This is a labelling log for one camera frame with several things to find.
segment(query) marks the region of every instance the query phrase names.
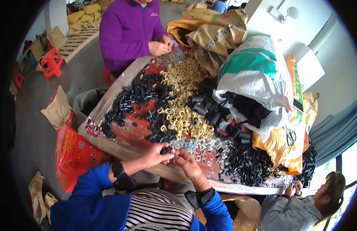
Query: white wall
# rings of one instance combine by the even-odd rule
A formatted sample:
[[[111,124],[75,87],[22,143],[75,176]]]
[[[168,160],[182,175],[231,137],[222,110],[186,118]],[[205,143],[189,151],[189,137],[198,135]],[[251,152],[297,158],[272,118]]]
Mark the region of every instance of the white wall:
[[[357,99],[357,54],[350,35],[337,23],[317,48],[325,75],[306,92],[320,93],[314,126],[329,115],[336,115]]]
[[[247,3],[249,0],[227,0],[228,6],[240,6],[243,3]]]
[[[45,6],[45,27],[49,34],[58,26],[64,36],[68,35],[67,0],[51,0]]]
[[[259,2],[253,14],[250,8]],[[250,17],[247,30],[248,37],[269,34],[275,41],[282,39],[281,52],[287,56],[293,52],[297,44],[310,44],[332,11],[323,0],[286,0],[279,11],[285,16],[287,8],[293,6],[298,8],[301,16],[297,20],[288,18],[285,24],[281,24],[269,13],[272,7],[278,7],[281,2],[282,0],[250,0],[245,8]]]
[[[44,14],[44,10],[42,10],[39,16],[34,21],[31,28],[28,30],[27,35],[24,38],[21,47],[19,48],[18,55],[15,58],[16,61],[18,61],[22,56],[24,41],[26,40],[35,41],[36,35],[41,35],[44,31],[45,31],[45,14]]]

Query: stool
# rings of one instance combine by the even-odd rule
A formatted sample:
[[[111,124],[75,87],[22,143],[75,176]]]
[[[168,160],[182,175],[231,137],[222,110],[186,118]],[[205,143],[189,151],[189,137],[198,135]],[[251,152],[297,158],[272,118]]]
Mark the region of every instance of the stool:
[[[23,81],[24,81],[24,77],[23,77],[22,73],[19,71],[14,79],[14,84],[18,88],[18,90],[20,90],[22,88]]]
[[[40,62],[40,65],[42,68],[42,72],[44,73],[45,79],[48,83],[49,78],[52,75],[56,75],[57,77],[59,77],[62,74],[60,69],[62,62],[63,59],[55,48],[51,49],[44,55]]]
[[[107,84],[107,87],[110,87],[113,81],[115,80],[114,76],[111,78],[111,72],[104,66],[104,77],[105,77],[105,83]]]

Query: floor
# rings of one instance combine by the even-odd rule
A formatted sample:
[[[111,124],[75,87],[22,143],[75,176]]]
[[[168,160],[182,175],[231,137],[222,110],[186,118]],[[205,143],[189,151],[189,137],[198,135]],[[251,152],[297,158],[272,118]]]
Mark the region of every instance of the floor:
[[[180,19],[182,9],[195,0],[180,3],[161,3],[160,17],[164,27],[170,21]],[[60,77],[51,77],[47,83],[42,72],[31,68],[24,74],[25,81],[17,95],[17,131],[15,147],[11,152],[15,180],[26,211],[32,216],[32,203],[28,185],[40,171],[45,177],[43,194],[53,193],[59,200],[67,200],[55,175],[55,145],[57,132],[40,112],[50,103],[51,95],[58,85],[67,94],[72,106],[76,95],[95,88],[106,87],[103,73],[103,59],[99,39],[86,45],[69,63],[62,65]]]

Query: striped shirt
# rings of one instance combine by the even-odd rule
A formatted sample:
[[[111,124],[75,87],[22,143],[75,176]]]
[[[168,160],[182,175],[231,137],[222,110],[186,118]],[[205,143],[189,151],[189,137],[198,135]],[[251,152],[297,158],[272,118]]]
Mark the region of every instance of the striped shirt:
[[[188,231],[193,215],[175,195],[145,188],[132,193],[125,231]]]

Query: electrical outlet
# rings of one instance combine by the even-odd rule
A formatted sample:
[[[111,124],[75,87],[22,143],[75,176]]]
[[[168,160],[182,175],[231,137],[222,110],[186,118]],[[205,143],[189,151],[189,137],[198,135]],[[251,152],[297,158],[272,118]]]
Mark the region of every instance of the electrical outlet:
[[[275,19],[280,20],[281,18],[284,17],[284,15],[276,9],[276,7],[273,7],[270,10],[270,14],[275,17]]]

